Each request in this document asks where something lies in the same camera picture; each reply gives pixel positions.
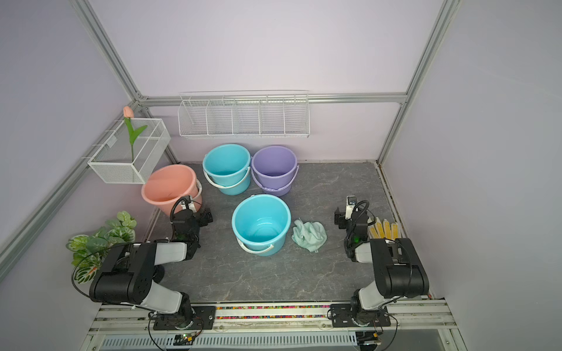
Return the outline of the light green microfiber cloth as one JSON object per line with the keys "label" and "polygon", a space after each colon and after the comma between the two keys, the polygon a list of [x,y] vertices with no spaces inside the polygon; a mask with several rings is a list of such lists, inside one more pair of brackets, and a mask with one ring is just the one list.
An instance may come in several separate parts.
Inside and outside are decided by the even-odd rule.
{"label": "light green microfiber cloth", "polygon": [[294,221],[293,242],[309,252],[318,252],[326,243],[327,234],[320,222],[303,222],[301,219]]}

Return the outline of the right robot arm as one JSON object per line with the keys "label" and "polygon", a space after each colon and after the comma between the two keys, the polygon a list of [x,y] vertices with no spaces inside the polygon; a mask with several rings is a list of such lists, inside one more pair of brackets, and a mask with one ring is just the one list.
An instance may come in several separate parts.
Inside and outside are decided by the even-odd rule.
{"label": "right robot arm", "polygon": [[346,198],[345,210],[335,211],[335,225],[345,231],[346,256],[354,263],[369,263],[374,280],[351,298],[351,311],[366,318],[382,312],[401,298],[428,295],[430,282],[409,238],[397,224],[370,216],[370,202]]}

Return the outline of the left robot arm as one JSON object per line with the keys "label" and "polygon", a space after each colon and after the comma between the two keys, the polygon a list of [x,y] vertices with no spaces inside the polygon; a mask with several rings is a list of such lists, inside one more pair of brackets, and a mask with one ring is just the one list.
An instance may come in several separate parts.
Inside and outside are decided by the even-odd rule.
{"label": "left robot arm", "polygon": [[160,284],[164,265],[193,259],[201,247],[200,231],[213,222],[212,212],[190,196],[178,199],[170,212],[170,241],[115,245],[96,273],[89,298],[103,304],[129,304],[191,323],[195,313],[189,295]]}

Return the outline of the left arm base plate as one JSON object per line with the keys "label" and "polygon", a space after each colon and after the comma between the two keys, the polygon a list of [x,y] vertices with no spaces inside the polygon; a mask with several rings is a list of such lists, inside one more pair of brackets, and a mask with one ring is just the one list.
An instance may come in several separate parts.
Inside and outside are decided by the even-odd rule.
{"label": "left arm base plate", "polygon": [[217,308],[212,305],[192,307],[190,319],[180,314],[158,314],[153,319],[152,328],[156,331],[201,331],[211,330],[215,322]]}

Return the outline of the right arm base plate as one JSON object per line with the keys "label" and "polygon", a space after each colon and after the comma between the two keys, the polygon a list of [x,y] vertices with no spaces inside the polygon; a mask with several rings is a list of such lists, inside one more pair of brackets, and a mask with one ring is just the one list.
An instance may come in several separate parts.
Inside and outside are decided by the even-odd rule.
{"label": "right arm base plate", "polygon": [[326,317],[335,328],[374,328],[388,327],[392,324],[385,309],[367,311],[353,306],[350,302],[331,304]]}

